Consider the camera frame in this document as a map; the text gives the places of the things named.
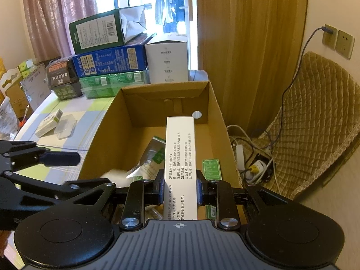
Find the green white medicine box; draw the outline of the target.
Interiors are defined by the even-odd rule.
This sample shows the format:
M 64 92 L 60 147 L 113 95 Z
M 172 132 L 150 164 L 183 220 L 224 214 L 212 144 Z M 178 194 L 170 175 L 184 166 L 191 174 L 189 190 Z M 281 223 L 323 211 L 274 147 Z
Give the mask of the green white medicine box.
M 222 180 L 220 162 L 218 159 L 207 159 L 202 161 L 202 172 L 206 180 Z M 211 220 L 216 218 L 216 208 L 206 206 L 206 217 Z

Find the silver green tea pouch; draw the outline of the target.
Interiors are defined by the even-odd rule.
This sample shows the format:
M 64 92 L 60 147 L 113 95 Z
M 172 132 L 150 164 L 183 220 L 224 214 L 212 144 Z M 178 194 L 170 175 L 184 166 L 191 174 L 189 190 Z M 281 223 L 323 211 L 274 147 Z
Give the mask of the silver green tea pouch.
M 164 169 L 165 140 L 159 137 L 152 137 L 138 164 L 133 167 L 126 176 L 127 179 L 154 180 L 160 169 Z

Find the long white medicine box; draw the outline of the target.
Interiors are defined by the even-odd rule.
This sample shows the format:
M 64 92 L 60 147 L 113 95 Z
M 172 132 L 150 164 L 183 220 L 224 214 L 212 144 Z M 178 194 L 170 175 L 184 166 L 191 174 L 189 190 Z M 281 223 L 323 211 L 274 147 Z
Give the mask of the long white medicine box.
M 165 140 L 164 219 L 197 219 L 194 119 L 168 117 Z

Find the white green tablet box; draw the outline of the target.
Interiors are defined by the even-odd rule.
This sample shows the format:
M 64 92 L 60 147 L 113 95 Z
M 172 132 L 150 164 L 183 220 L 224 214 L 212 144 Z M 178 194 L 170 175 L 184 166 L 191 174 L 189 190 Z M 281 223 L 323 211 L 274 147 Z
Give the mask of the white green tablet box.
M 42 122 L 39 124 L 37 130 L 35 131 L 35 135 L 41 138 L 43 135 L 55 129 L 63 115 L 63 111 L 57 109 L 52 114 L 48 115 Z

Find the clear plastic tray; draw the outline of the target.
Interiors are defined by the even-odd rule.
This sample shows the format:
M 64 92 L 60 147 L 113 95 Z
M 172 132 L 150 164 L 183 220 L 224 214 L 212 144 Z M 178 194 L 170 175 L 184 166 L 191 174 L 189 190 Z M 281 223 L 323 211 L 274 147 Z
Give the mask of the clear plastic tray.
M 57 139 L 62 140 L 70 137 L 76 126 L 77 120 L 73 115 L 63 115 L 54 130 Z

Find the white power adapter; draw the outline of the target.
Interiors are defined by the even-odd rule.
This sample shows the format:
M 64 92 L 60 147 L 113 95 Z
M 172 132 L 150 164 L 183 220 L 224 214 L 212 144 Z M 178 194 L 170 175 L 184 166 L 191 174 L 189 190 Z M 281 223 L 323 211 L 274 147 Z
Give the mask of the white power adapter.
M 120 169 L 112 169 L 103 174 L 101 178 L 109 179 L 111 183 L 116 184 L 117 188 L 128 187 L 132 182 L 132 179 L 128 178 L 128 172 Z

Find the printed plastic bag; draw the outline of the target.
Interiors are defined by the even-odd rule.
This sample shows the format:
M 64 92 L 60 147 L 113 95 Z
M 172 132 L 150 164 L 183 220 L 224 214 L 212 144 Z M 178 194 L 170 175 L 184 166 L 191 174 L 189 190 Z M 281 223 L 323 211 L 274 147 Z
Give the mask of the printed plastic bag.
M 20 128 L 20 122 L 11 106 L 9 97 L 5 97 L 0 110 L 0 140 L 12 141 Z

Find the white power strip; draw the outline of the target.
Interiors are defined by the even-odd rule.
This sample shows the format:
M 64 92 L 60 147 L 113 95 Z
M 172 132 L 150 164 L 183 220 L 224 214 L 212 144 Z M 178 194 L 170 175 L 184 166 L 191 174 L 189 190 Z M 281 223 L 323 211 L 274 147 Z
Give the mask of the white power strip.
M 274 175 L 273 159 L 266 155 L 255 155 L 254 151 L 251 151 L 251 157 L 245 158 L 243 145 L 237 144 L 235 146 L 235 157 L 240 178 L 244 183 L 267 183 Z

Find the brown cardboard side boxes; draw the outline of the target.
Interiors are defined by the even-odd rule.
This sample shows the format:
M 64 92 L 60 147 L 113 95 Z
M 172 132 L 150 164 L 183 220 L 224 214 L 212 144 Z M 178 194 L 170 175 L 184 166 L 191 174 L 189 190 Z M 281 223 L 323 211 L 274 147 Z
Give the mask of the brown cardboard side boxes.
M 9 98 L 19 119 L 24 117 L 27 107 L 29 116 L 51 94 L 45 79 L 45 65 L 32 59 L 1 75 L 1 93 Z

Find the checked pastel tablecloth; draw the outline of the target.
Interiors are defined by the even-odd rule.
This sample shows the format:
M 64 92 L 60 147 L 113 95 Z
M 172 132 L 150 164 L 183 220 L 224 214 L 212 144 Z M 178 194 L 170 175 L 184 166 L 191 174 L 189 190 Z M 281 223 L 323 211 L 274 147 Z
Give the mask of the checked pastel tablecloth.
M 52 151 L 78 152 L 81 155 L 81 160 L 84 160 L 92 139 L 112 101 L 113 98 L 87 99 L 84 96 L 61 101 L 52 93 L 35 110 L 15 139 L 37 142 L 37 145 L 49 148 Z M 61 110 L 63 115 L 73 115 L 75 118 L 76 125 L 71 136 L 58 139 L 51 131 L 40 138 L 37 137 L 35 131 L 40 122 L 58 110 Z M 37 180 L 63 184 L 68 180 L 76 180 L 79 177 L 81 167 L 81 163 L 75 167 L 46 167 L 38 164 L 18 173 Z

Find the brown cardboard box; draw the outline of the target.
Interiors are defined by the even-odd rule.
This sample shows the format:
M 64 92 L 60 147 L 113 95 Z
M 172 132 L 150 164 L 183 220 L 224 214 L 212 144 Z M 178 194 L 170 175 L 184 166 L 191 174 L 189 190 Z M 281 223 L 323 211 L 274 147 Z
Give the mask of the brown cardboard box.
M 236 199 L 244 195 L 227 128 L 209 82 L 122 89 L 108 108 L 79 175 L 106 176 L 110 220 L 123 230 L 145 227 L 145 209 L 163 220 L 202 219 L 216 209 L 215 227 L 237 230 Z

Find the black food container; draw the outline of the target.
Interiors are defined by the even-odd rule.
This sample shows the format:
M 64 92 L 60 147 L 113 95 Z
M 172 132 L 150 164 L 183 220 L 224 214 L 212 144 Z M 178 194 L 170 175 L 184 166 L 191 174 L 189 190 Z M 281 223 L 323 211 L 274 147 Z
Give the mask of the black food container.
M 82 96 L 81 84 L 73 64 L 73 56 L 51 61 L 46 67 L 47 83 L 61 100 Z

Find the green shrink-wrapped cartons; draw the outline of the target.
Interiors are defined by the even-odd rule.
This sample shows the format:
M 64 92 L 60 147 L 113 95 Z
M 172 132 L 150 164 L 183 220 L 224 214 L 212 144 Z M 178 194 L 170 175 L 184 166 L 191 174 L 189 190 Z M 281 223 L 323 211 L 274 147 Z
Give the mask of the green shrink-wrapped cartons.
M 82 77 L 79 81 L 87 99 L 115 97 L 121 88 L 150 83 L 148 69 Z

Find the quilted brown chair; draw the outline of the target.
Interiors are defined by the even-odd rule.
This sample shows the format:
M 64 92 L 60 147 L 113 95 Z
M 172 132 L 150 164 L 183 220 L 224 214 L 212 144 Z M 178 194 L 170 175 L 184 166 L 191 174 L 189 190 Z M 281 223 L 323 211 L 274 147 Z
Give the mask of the quilted brown chair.
M 359 136 L 359 83 L 342 66 L 307 52 L 283 108 L 256 140 L 268 145 L 276 175 L 262 186 L 293 199 Z

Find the blue carton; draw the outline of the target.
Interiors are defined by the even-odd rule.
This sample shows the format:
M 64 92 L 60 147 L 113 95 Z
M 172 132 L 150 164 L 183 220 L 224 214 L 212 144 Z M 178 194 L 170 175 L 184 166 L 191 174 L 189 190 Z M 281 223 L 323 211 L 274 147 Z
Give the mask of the blue carton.
M 77 76 L 99 76 L 145 70 L 148 66 L 145 45 L 155 35 L 142 33 L 124 46 L 74 56 L 72 61 Z

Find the white carton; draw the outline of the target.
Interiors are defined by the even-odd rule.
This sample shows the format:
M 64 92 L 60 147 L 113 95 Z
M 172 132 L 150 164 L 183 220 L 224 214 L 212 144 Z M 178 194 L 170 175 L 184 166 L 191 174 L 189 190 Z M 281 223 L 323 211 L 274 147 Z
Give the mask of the white carton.
M 175 32 L 159 34 L 145 44 L 151 83 L 188 81 L 188 38 Z

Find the dark green carton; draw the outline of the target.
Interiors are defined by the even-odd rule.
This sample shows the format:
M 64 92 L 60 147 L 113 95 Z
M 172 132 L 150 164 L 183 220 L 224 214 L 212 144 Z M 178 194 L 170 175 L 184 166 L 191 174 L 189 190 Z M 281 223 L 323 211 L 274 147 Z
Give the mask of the dark green carton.
M 69 24 L 76 54 L 123 46 L 146 31 L 145 7 L 113 9 Z

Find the pink curtain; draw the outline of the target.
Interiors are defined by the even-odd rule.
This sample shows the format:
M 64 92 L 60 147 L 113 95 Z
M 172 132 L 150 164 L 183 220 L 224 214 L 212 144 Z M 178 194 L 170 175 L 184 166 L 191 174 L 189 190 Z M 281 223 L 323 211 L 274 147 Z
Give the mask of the pink curtain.
M 69 24 L 112 10 L 113 0 L 22 0 L 27 31 L 40 61 L 74 54 Z

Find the wall power socket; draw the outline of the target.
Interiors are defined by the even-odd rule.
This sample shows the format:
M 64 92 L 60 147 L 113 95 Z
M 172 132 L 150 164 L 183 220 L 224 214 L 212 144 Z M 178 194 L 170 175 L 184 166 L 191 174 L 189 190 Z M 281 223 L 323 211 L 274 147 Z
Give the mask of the wall power socket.
M 330 25 L 324 25 L 322 29 L 323 45 L 335 50 L 342 57 L 350 60 L 355 45 L 355 37 Z

